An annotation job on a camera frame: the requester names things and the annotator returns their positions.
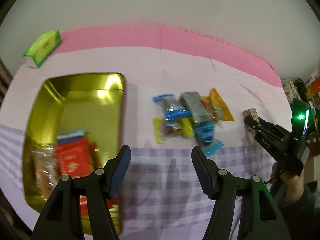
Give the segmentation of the clear fried twist snack bag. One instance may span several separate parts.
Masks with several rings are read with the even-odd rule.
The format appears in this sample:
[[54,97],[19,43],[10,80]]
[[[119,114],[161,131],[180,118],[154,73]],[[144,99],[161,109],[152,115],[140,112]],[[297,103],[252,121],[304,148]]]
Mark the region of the clear fried twist snack bag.
[[48,200],[59,181],[57,159],[53,145],[44,145],[31,151],[35,166],[36,185]]

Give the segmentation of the maroon gold toffee tin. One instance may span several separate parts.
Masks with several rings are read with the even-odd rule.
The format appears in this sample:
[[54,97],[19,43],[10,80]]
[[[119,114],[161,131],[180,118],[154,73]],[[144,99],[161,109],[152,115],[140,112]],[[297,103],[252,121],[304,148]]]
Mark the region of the maroon gold toffee tin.
[[85,73],[42,84],[23,146],[23,190],[40,213],[33,239],[118,239],[120,188],[131,161],[121,145],[126,81]]

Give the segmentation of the green tissue pack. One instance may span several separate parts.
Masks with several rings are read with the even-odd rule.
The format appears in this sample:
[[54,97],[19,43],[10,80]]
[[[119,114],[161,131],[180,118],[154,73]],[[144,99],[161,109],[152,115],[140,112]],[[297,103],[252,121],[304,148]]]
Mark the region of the green tissue pack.
[[47,57],[62,43],[60,32],[50,30],[42,34],[24,53],[23,58],[30,68],[40,68]]

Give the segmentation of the light blue small candy pack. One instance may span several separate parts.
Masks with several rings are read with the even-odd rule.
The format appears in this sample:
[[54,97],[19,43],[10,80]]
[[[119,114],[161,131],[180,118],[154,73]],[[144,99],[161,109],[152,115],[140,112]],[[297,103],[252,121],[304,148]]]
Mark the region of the light blue small candy pack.
[[207,158],[224,146],[223,142],[215,139],[214,122],[205,122],[194,127],[194,133],[198,145]]

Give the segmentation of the yellow pyramid snack pouch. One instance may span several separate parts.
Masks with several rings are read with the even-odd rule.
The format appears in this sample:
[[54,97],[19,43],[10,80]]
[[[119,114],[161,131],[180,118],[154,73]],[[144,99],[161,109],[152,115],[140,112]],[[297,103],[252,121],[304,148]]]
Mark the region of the yellow pyramid snack pouch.
[[235,121],[231,111],[215,88],[212,88],[208,95],[201,96],[201,103],[212,115],[212,122]]

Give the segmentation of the red cake snack pack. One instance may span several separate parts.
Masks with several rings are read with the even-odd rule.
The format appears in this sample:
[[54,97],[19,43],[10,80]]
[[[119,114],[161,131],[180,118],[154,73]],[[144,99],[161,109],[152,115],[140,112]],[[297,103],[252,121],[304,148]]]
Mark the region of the red cake snack pack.
[[60,174],[80,178],[103,168],[116,156],[119,142],[118,139],[102,142],[87,135],[58,139],[54,151]]

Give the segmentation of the grey sesame bar pack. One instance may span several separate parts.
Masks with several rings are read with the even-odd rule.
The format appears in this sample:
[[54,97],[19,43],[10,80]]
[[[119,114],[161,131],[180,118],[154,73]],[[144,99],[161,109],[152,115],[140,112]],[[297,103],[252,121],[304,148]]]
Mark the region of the grey sesame bar pack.
[[212,115],[201,103],[198,92],[184,92],[180,95],[179,101],[191,113],[196,125],[211,121]]

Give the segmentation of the blue teal snack pack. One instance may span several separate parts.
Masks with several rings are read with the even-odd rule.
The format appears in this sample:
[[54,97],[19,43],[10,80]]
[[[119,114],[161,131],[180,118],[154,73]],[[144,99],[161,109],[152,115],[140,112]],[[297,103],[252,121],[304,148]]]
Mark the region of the blue teal snack pack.
[[81,140],[86,134],[84,128],[79,128],[67,133],[60,134],[56,137],[57,144],[63,145]]

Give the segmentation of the blue-ended clear candy pack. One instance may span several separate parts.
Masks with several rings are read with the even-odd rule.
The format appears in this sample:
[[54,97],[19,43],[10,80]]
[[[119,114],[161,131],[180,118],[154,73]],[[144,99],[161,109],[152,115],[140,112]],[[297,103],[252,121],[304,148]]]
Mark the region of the blue-ended clear candy pack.
[[191,116],[191,113],[182,106],[174,94],[157,95],[152,100],[164,107],[165,121],[175,121]]

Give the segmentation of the yellow-ended small candy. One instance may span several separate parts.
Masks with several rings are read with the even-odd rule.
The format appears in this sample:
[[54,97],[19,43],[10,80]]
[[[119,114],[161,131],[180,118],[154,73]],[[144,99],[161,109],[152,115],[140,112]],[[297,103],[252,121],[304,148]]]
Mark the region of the yellow-ended small candy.
[[158,144],[162,144],[165,139],[168,139],[170,137],[195,137],[191,120],[188,117],[176,119],[174,121],[166,121],[161,118],[153,118],[152,123],[155,141]]

